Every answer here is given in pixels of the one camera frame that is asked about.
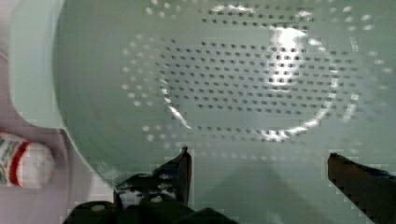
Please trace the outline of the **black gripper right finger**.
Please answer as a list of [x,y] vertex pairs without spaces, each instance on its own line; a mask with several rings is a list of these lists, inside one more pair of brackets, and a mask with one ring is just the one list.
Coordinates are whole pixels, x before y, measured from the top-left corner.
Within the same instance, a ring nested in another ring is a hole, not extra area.
[[395,224],[395,176],[331,153],[328,179],[374,224]]

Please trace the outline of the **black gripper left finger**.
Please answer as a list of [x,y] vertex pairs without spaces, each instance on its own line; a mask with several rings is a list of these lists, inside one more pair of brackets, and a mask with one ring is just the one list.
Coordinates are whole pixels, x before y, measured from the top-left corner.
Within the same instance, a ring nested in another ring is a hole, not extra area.
[[113,201],[77,205],[63,224],[238,224],[212,208],[188,206],[191,154],[187,147],[149,174],[129,177],[113,189]]

